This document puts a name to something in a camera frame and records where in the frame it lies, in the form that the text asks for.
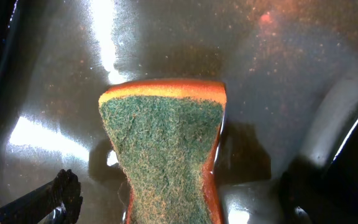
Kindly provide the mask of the orange green sponge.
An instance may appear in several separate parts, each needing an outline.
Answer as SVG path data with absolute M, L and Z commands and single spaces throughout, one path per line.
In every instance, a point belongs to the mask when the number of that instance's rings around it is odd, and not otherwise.
M 226 109 L 222 82 L 112 86 L 98 109 L 131 188 L 127 223 L 222 223 L 213 167 Z

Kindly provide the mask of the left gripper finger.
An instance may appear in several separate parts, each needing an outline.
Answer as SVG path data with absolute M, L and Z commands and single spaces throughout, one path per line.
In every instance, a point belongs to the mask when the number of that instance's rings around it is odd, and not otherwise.
M 76 223 L 82 203 L 77 175 L 62 169 L 51 182 L 1 207 L 0 224 Z

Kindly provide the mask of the black water basin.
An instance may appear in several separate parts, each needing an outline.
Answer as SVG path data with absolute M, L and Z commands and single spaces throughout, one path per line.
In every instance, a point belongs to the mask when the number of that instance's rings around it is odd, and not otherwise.
M 98 98 L 180 77 L 226 84 L 228 223 L 285 223 L 289 167 L 358 171 L 358 1 L 0 1 L 0 207 L 71 169 L 80 223 L 121 223 L 129 187 Z

